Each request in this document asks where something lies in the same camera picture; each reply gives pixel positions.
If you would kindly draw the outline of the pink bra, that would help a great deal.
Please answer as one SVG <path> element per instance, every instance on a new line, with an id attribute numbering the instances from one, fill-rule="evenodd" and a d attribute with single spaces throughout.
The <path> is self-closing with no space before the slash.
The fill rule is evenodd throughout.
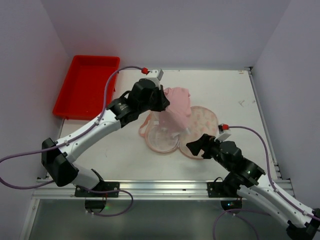
<path id="1" fill-rule="evenodd" d="M 189 90 L 183 87 L 168 87 L 164 90 L 164 95 L 170 104 L 158 114 L 160 128 L 169 133 L 185 132 L 192 115 Z"/>

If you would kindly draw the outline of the peach floral mesh laundry bag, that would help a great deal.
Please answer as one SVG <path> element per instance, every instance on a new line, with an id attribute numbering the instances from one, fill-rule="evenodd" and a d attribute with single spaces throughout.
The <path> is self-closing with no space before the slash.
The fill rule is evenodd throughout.
<path id="1" fill-rule="evenodd" d="M 162 127 L 159 114 L 150 112 L 140 126 L 138 134 L 144 138 L 146 145 L 159 154 L 171 154 L 179 150 L 185 157 L 200 160 L 202 152 L 192 155 L 187 143 L 198 140 L 203 134 L 216 136 L 218 132 L 216 114 L 202 106 L 192 106 L 188 127 L 183 132 L 172 132 Z"/>

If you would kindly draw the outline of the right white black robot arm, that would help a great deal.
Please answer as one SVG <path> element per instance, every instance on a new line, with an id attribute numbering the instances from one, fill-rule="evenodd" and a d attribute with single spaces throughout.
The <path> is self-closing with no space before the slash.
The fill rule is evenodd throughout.
<path id="1" fill-rule="evenodd" d="M 203 159 L 214 159 L 229 172 L 221 183 L 211 185 L 217 193 L 252 201 L 278 220 L 292 240 L 315 237 L 320 227 L 320 210 L 299 202 L 269 179 L 261 167 L 243 156 L 235 142 L 203 134 L 186 146 L 193 155 L 203 152 Z"/>

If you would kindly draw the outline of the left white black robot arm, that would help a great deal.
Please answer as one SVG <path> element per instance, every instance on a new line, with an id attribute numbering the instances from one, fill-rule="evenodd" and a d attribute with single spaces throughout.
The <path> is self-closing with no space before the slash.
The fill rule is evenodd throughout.
<path id="1" fill-rule="evenodd" d="M 103 182 L 94 169 L 86 169 L 75 161 L 87 149 L 107 135 L 137 120 L 146 111 L 162 112 L 170 102 L 156 77 L 141 78 L 131 90 L 106 106 L 101 114 L 70 134 L 42 142 L 41 163 L 58 187 L 74 184 L 93 190 Z"/>

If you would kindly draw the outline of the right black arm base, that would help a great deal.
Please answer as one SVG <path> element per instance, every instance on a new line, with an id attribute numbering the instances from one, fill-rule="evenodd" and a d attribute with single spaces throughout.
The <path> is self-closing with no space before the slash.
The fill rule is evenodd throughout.
<path id="1" fill-rule="evenodd" d="M 223 210 L 241 209 L 243 207 L 242 197 L 230 192 L 224 185 L 224 179 L 217 177 L 214 181 L 206 183 L 209 198 L 223 198 L 231 200 L 221 200 L 220 205 Z"/>

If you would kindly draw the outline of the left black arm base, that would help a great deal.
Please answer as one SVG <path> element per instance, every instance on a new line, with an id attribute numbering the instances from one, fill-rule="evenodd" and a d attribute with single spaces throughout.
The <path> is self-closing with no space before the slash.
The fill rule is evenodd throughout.
<path id="1" fill-rule="evenodd" d="M 117 198 L 119 193 L 116 191 L 120 188 L 117 181 L 100 182 L 92 190 L 85 190 L 83 187 L 77 186 L 74 196 L 77 198 L 85 198 L 84 207 L 90 213 L 101 213 L 107 206 L 107 199 Z"/>

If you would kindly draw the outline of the red plastic tray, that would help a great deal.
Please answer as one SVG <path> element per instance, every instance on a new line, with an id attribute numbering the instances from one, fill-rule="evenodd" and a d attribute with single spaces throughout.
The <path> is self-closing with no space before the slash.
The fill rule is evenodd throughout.
<path id="1" fill-rule="evenodd" d="M 107 80 L 119 65 L 118 56 L 75 55 L 52 113 L 67 120 L 95 118 L 103 107 Z"/>

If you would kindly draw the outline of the aluminium mounting rail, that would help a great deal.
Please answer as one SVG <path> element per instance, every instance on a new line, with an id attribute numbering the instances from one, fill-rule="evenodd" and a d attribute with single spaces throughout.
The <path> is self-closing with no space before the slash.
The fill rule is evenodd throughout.
<path id="1" fill-rule="evenodd" d="M 209 197 L 206 180 L 120 180 L 121 190 L 132 194 L 134 200 L 195 200 L 228 201 L 239 197 Z M 101 200 L 102 197 L 76 196 L 76 187 L 68 184 L 58 187 L 54 183 L 33 191 L 33 200 Z"/>

